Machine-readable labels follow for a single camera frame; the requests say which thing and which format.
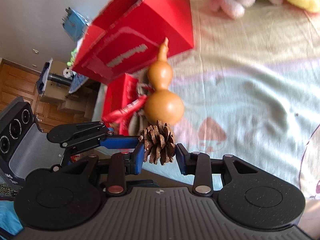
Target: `white wall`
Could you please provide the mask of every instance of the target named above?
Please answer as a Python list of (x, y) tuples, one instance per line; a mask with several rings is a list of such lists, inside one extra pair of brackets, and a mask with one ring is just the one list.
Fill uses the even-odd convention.
[(38, 71), (51, 57), (67, 62), (75, 44), (61, 25), (65, 8), (94, 18), (108, 1), (0, 0), (0, 57), (29, 68), (34, 64)]

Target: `metal screw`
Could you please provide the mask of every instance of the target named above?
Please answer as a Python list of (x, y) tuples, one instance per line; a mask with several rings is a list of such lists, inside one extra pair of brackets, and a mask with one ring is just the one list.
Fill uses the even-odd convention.
[(200, 194), (207, 194), (211, 191), (211, 188), (205, 185), (201, 185), (195, 188), (196, 192)]
[(113, 193), (113, 194), (119, 194), (119, 193), (123, 192), (124, 189), (123, 189), (123, 187), (121, 187), (121, 186), (114, 185), (114, 186), (110, 186), (110, 187), (108, 188), (108, 191), (109, 191), (110, 193)]

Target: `handle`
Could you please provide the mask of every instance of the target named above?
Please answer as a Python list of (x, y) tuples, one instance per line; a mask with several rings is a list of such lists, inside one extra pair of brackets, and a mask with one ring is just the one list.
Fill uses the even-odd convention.
[(35, 116), (36, 116), (38, 122), (42, 122), (42, 119), (39, 118), (39, 114), (35, 114)]

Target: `blue cloth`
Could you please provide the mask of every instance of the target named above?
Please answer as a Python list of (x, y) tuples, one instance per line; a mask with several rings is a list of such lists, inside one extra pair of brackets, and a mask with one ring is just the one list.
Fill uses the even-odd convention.
[(45, 81), (46, 81), (47, 78), (48, 78), (48, 75), (45, 75), (45, 72), (46, 72), (46, 70), (47, 70), (49, 67), (50, 67), (50, 62), (46, 62), (46, 63), (44, 64), (44, 67), (43, 67), (43, 69), (42, 69), (42, 72), (41, 72), (41, 74), (40, 74), (40, 76), (39, 76), (39, 80), (38, 80), (37, 83), (36, 83), (36, 86), (37, 86), (37, 90), (38, 90), (38, 94), (39, 94), (39, 95), (42, 95), (42, 93), (43, 93), (44, 83), (45, 83)]
[(72, 94), (76, 92), (88, 79), (89, 78), (84, 75), (76, 74), (72, 80), (69, 93)]
[(18, 234), (23, 229), (14, 211), (13, 201), (0, 201), (0, 227), (12, 235)]

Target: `bed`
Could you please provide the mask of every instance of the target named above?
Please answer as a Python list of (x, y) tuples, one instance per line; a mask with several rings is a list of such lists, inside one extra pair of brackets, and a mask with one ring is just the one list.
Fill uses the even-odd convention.
[[(190, 2), (195, 48), (169, 59), (170, 90), (186, 107), (173, 128), (177, 142), (211, 158), (234, 154), (320, 199), (320, 15), (257, 0), (231, 20), (213, 14), (208, 0)], [(193, 183), (176, 162), (143, 168)], [(222, 187), (220, 176), (213, 182)]]

